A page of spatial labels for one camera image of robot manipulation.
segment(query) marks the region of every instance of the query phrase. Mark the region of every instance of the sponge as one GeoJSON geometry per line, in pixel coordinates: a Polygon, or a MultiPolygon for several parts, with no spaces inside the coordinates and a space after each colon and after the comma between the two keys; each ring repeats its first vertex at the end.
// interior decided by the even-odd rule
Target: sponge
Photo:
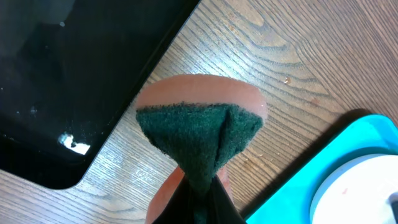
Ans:
{"type": "Polygon", "coordinates": [[[260,91],[231,78],[177,75],[144,89],[136,108],[149,141],[185,173],[154,223],[244,223],[216,173],[261,128],[267,111],[260,91]]]}

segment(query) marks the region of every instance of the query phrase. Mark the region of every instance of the black tablet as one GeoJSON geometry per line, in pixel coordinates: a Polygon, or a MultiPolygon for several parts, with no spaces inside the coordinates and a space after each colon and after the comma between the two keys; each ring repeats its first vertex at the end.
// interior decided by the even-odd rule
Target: black tablet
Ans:
{"type": "Polygon", "coordinates": [[[1,0],[0,169],[83,177],[199,0],[1,0]]]}

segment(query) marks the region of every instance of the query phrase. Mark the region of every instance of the table surface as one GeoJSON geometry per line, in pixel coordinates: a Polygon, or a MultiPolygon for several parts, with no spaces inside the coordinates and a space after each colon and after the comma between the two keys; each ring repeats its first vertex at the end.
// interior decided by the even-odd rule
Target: table surface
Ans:
{"type": "MultiPolygon", "coordinates": [[[[203,0],[146,85],[211,73],[258,86],[269,119],[228,164],[239,210],[341,114],[398,121],[395,0],[203,0]]],[[[53,191],[0,173],[0,223],[144,223],[176,163],[151,146],[131,106],[85,178],[53,191]]]]}

